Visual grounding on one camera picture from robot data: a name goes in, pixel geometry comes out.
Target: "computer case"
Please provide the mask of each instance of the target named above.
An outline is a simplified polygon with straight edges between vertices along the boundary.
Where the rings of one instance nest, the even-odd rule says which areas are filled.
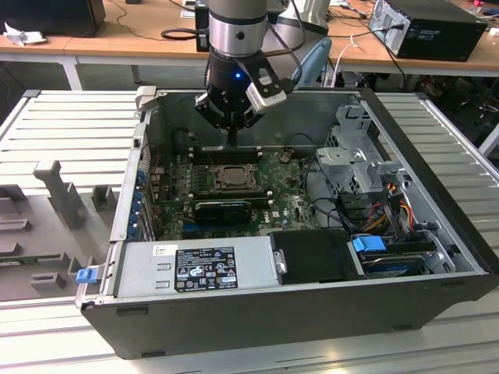
[[[22,31],[45,35],[94,37],[105,18],[102,0],[3,0],[0,29],[4,23]]]
[[[445,0],[377,0],[369,28],[397,58],[465,62],[487,21]]]

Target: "warning label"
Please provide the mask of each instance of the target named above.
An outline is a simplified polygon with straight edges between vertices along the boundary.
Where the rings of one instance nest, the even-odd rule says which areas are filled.
[[[177,292],[237,288],[234,247],[179,249],[175,254]]]

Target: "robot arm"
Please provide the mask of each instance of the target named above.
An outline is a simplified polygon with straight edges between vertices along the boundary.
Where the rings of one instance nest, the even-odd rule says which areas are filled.
[[[270,26],[267,0],[209,1],[209,79],[196,110],[228,131],[229,146],[235,146],[238,130],[286,100],[304,76],[303,65],[305,75],[317,78],[331,47],[328,5],[329,0],[291,0]]]

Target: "table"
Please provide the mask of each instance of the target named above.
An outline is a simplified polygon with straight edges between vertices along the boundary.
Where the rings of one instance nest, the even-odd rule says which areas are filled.
[[[462,8],[469,7],[464,0],[454,0]],[[351,0],[351,4],[364,12],[372,11],[369,2]],[[356,16],[353,12],[342,12],[348,16]],[[366,32],[367,28],[358,27],[359,21],[351,19],[334,19],[329,22],[329,35],[351,35]],[[341,67],[353,72],[398,72],[383,44],[372,34],[355,39],[360,48],[349,48],[343,54]],[[342,49],[350,44],[349,38],[334,38],[333,48],[329,54],[333,61],[338,59]],[[484,33],[467,62],[447,62],[431,60],[397,59],[406,74],[432,74],[441,76],[497,76],[499,75],[499,37]]]
[[[455,0],[467,6],[464,0]],[[370,11],[369,2],[351,0],[353,6]],[[174,65],[203,66],[207,54],[196,52],[195,41],[163,41],[160,32],[167,28],[194,27],[193,19],[181,19],[181,9],[168,0],[146,0],[142,5],[127,5],[125,0],[104,0],[106,19],[95,38],[49,37],[47,44],[24,48],[0,40],[0,59],[3,61],[54,62],[62,64],[72,90],[82,90],[76,66],[78,64],[113,65]],[[121,24],[129,27],[133,35]],[[356,14],[342,9],[349,16]],[[361,33],[366,28],[353,19],[334,19],[329,23],[330,35]],[[350,48],[342,57],[341,68],[348,71],[398,72],[383,45],[374,35],[358,37],[360,48]],[[333,38],[330,53],[335,62],[349,43],[348,38]],[[499,75],[499,39],[484,34],[467,62],[435,62],[398,60],[407,74],[435,74],[448,76]],[[133,69],[137,81],[137,69]]]

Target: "blue tab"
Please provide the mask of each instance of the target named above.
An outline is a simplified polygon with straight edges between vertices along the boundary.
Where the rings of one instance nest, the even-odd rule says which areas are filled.
[[[80,269],[76,274],[77,284],[97,283],[97,269]]]
[[[387,250],[381,236],[359,236],[353,239],[352,244],[356,252],[381,252]]]
[[[144,181],[146,177],[146,173],[143,170],[137,170],[137,179],[139,181]]]

